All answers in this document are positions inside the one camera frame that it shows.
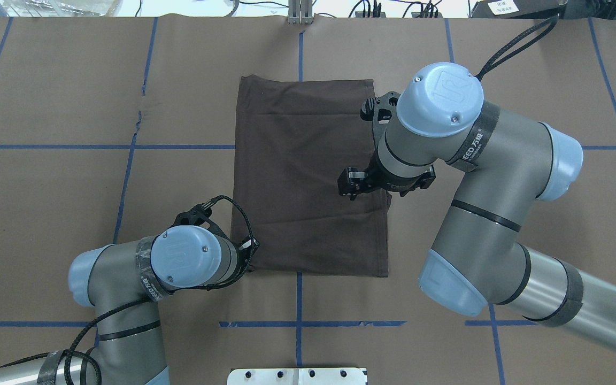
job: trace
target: robotic arm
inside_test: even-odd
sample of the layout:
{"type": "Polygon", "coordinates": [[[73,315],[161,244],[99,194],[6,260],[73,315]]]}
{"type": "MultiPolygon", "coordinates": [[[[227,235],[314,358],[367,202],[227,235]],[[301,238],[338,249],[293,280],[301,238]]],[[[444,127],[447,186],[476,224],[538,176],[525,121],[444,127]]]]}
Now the robotic arm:
{"type": "Polygon", "coordinates": [[[534,200],[557,199],[579,176],[575,139],[487,102],[453,63],[426,66],[361,116],[373,120],[376,151],[364,172],[344,170],[340,195],[427,188],[437,159],[465,172],[420,274],[426,295],[473,317],[506,305],[616,351],[616,287],[516,242],[534,200]]]}
{"type": "MultiPolygon", "coordinates": [[[[140,241],[109,244],[80,254],[68,273],[78,304],[94,307],[98,319],[96,348],[87,351],[101,368],[101,382],[114,385],[167,385],[168,366],[157,302],[183,288],[212,290],[244,275],[259,244],[249,237],[233,243],[209,218],[220,196],[178,215],[174,224],[140,241]]],[[[85,358],[55,351],[34,360],[0,368],[0,383],[33,385],[98,383],[85,358]]]]}

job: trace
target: light blue plastic cap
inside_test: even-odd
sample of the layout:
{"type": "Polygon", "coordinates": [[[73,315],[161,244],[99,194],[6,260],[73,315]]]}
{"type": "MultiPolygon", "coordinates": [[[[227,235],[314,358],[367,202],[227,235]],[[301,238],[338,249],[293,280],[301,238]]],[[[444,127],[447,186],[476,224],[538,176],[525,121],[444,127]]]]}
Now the light blue plastic cap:
{"type": "Polygon", "coordinates": [[[147,382],[147,385],[171,385],[171,376],[169,372],[168,366],[166,366],[161,373],[158,373],[156,377],[147,382]]]}
{"type": "Polygon", "coordinates": [[[210,280],[220,267],[222,249],[207,229],[181,225],[159,235],[151,247],[151,268],[165,283],[190,288],[210,280]]]}
{"type": "Polygon", "coordinates": [[[562,197],[569,189],[569,185],[579,177],[579,171],[584,163],[584,150],[576,139],[544,122],[541,124],[545,125],[550,132],[550,140],[553,143],[553,163],[548,184],[537,199],[549,202],[562,197]]]}
{"type": "Polygon", "coordinates": [[[431,138],[471,127],[484,104],[477,78],[455,63],[434,63],[413,76],[396,105],[398,120],[411,132],[431,138]]]}
{"type": "Polygon", "coordinates": [[[92,268],[101,253],[113,244],[107,244],[100,249],[85,251],[75,257],[68,270],[68,288],[73,293],[73,299],[85,307],[94,307],[90,301],[89,284],[92,268]]]}
{"type": "Polygon", "coordinates": [[[432,249],[418,284],[422,291],[454,312],[476,317],[489,303],[457,269],[432,249]]]}

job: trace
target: dark brown cloth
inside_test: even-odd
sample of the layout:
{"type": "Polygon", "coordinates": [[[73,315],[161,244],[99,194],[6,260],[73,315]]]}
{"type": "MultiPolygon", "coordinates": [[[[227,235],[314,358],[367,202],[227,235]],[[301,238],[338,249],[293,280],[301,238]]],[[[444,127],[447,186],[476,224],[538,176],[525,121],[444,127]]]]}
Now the dark brown cloth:
{"type": "MultiPolygon", "coordinates": [[[[387,277],[389,195],[351,202],[338,194],[347,166],[374,151],[359,110],[372,80],[271,81],[242,78],[237,100],[234,198],[261,246],[256,269],[387,277]]],[[[248,234],[233,215],[233,239],[248,234]]]]}

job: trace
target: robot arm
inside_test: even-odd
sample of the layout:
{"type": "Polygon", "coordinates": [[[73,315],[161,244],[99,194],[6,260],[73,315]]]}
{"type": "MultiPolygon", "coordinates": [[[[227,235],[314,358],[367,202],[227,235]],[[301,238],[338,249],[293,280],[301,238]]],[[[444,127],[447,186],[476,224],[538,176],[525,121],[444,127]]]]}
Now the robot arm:
{"type": "MultiPolygon", "coordinates": [[[[173,226],[158,236],[109,244],[73,261],[68,285],[78,304],[94,307],[101,316],[139,302],[98,322],[99,344],[87,354],[101,368],[103,383],[167,385],[157,302],[183,288],[226,287],[249,267],[259,246],[250,227],[249,237],[236,244],[209,218],[210,207],[221,199],[230,200],[220,196],[196,205],[179,214],[173,226]]],[[[0,368],[0,383],[66,383],[63,356],[56,351],[0,368]]],[[[97,383],[95,372],[81,358],[71,359],[68,372],[75,383],[97,383]]]]}
{"type": "Polygon", "coordinates": [[[479,80],[457,64],[426,66],[397,96],[376,100],[390,112],[386,131],[368,168],[345,169],[339,188],[351,199],[377,188],[403,196],[430,185],[437,159],[465,172],[428,252],[421,290],[468,316],[488,303],[507,305],[616,351],[616,287],[516,243],[534,200],[557,199],[579,175],[579,143],[485,101],[479,80]]]}

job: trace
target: sticker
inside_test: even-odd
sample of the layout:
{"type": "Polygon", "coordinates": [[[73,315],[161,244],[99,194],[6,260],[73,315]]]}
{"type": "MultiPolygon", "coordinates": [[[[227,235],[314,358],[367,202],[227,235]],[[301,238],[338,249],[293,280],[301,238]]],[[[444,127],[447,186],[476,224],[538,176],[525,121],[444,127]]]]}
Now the sticker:
{"type": "Polygon", "coordinates": [[[520,12],[520,8],[515,5],[513,0],[501,0],[500,2],[489,3],[489,8],[494,15],[511,14],[520,12]]]}

